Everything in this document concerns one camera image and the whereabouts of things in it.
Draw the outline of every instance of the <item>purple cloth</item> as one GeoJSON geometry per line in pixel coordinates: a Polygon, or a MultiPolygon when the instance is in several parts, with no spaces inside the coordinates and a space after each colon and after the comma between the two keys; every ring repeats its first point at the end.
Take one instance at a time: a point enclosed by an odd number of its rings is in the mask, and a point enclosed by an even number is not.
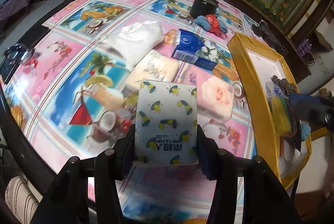
{"type": "Polygon", "coordinates": [[[9,0],[0,9],[0,21],[14,15],[20,9],[29,5],[29,0],[9,0]]]}

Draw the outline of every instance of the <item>black container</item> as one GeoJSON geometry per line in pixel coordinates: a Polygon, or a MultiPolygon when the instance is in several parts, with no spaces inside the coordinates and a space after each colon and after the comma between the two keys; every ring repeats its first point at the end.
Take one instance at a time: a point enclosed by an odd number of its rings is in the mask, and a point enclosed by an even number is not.
{"type": "Polygon", "coordinates": [[[198,16],[214,14],[217,7],[217,0],[195,0],[190,10],[190,16],[196,19],[198,16]]]}

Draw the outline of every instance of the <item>yellow box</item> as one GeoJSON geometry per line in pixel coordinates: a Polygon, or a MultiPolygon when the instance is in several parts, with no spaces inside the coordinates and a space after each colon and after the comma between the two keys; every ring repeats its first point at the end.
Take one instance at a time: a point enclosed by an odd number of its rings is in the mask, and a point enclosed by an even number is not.
{"type": "Polygon", "coordinates": [[[263,57],[279,62],[289,83],[296,84],[295,79],[283,56],[258,40],[241,33],[236,33],[229,41],[228,48],[246,93],[254,128],[257,154],[261,155],[266,160],[284,188],[287,189],[299,176],[310,158],[311,136],[308,136],[305,140],[307,153],[302,154],[298,165],[281,178],[278,171],[278,156],[280,151],[279,136],[275,134],[274,121],[270,113],[266,93],[263,90],[263,86],[247,49],[263,57]]]}

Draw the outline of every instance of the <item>blue tissue box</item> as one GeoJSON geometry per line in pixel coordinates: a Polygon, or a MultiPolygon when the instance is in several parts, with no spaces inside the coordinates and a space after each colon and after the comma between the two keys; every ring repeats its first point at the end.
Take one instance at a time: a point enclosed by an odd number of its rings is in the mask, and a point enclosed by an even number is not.
{"type": "Polygon", "coordinates": [[[174,38],[173,58],[212,70],[218,61],[216,44],[192,32],[178,29],[174,38]]]}

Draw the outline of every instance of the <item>striped chair cushion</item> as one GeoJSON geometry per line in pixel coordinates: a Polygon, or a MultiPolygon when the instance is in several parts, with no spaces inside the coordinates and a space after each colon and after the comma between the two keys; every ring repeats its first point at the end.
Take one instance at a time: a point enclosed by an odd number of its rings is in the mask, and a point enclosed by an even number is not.
{"type": "Polygon", "coordinates": [[[30,223],[39,205],[21,176],[10,180],[5,192],[5,202],[22,224],[30,223]]]}

